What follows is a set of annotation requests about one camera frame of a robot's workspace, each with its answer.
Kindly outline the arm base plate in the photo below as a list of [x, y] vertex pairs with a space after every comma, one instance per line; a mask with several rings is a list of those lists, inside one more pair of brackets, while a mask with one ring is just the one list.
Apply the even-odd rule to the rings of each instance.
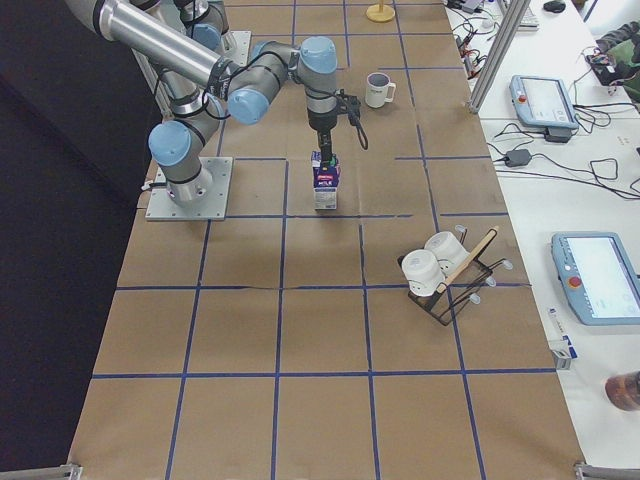
[[166, 180], [158, 170], [159, 186], [150, 189], [145, 218], [149, 221], [223, 221], [226, 217], [232, 157], [200, 157], [199, 175], [184, 184]]
[[252, 32], [229, 30], [221, 37], [218, 52], [234, 63], [245, 66], [248, 62]]

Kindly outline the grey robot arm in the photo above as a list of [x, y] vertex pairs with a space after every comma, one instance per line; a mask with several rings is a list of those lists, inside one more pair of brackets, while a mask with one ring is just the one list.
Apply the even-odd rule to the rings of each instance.
[[170, 28], [216, 53], [234, 47], [223, 1], [132, 1], [132, 4]]
[[99, 37], [144, 55], [166, 88], [173, 120], [149, 136], [152, 156], [165, 176], [166, 195], [180, 206], [211, 196], [215, 176], [199, 157], [197, 140], [213, 134], [225, 117], [258, 123], [287, 80], [305, 88], [308, 123], [316, 132], [319, 167], [335, 166], [331, 131], [342, 112], [334, 43], [322, 36], [301, 45], [267, 41], [240, 66], [221, 52], [228, 30], [221, 1], [176, 2], [182, 26], [155, 13], [154, 1], [69, 1], [78, 21]]

